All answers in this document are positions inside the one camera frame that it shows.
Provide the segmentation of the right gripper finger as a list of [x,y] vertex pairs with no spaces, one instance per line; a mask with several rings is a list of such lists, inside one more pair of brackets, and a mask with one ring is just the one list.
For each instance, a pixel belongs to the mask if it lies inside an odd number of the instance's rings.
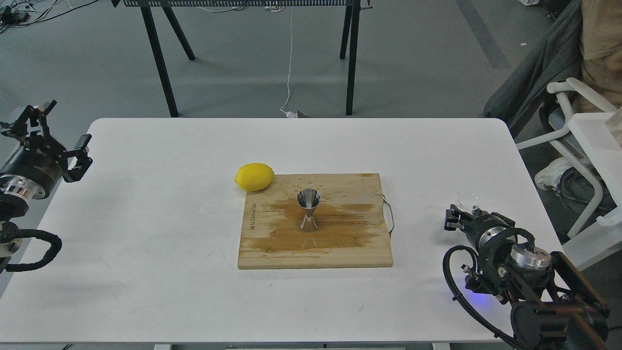
[[444,229],[446,231],[460,229],[464,233],[474,232],[475,229],[471,224],[478,215],[479,206],[471,206],[471,208],[462,210],[456,204],[451,204],[445,211]]
[[475,218],[474,223],[480,226],[489,227],[514,227],[516,222],[505,217],[498,212],[488,212],[482,209],[476,211],[479,215]]

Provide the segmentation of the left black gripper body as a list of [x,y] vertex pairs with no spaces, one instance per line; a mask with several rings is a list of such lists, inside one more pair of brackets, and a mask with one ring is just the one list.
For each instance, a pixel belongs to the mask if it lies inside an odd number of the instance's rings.
[[66,170],[65,148],[21,146],[1,169],[1,193],[24,201],[45,199]]

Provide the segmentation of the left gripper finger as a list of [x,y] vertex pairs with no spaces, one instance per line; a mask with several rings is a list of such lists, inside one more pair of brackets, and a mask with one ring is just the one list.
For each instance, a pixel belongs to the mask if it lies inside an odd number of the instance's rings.
[[51,100],[43,105],[27,105],[14,122],[2,122],[1,134],[18,140],[20,146],[41,154],[55,154],[57,141],[51,136],[47,115],[56,106]]
[[80,137],[74,149],[70,151],[65,150],[61,153],[61,159],[65,161],[69,158],[75,158],[76,160],[73,168],[69,169],[67,165],[64,166],[65,168],[62,172],[62,177],[65,182],[80,181],[86,174],[89,167],[93,164],[93,160],[87,154],[87,144],[89,144],[91,138],[91,134],[84,134]]

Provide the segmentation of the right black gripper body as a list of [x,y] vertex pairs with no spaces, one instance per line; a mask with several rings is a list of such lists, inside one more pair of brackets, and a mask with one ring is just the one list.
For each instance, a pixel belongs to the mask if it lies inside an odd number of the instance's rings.
[[467,236],[469,243],[473,246],[476,252],[480,252],[481,249],[484,248],[485,244],[490,239],[495,237],[495,235],[498,235],[499,233],[506,230],[507,228],[515,228],[515,226],[514,227],[480,226],[474,223],[474,221],[471,224],[471,226],[474,228],[474,232],[468,232],[468,233],[465,233],[465,235]]

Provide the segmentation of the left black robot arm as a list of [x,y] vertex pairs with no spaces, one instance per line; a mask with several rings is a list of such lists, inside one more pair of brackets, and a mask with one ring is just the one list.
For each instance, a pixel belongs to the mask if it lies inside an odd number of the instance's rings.
[[[87,154],[91,135],[80,137],[75,148],[68,150],[50,133],[47,116],[56,106],[51,100],[43,105],[27,105],[14,122],[2,122],[1,133],[18,140],[19,146],[1,168],[1,270],[29,272],[40,269],[55,259],[62,240],[40,229],[21,229],[14,218],[26,215],[34,199],[49,197],[60,181],[80,181],[93,160]],[[13,264],[12,255],[24,239],[38,239],[50,244],[37,262]]]

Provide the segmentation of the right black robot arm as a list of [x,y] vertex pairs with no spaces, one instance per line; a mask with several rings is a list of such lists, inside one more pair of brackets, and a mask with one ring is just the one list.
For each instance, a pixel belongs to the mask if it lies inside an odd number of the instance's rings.
[[[462,231],[469,246],[449,248],[443,257],[444,279],[453,300],[478,323],[516,350],[605,350],[609,307],[562,252],[546,252],[535,237],[497,212],[445,211],[445,230]],[[510,304],[509,336],[486,320],[460,292],[449,261],[465,251],[465,288]]]

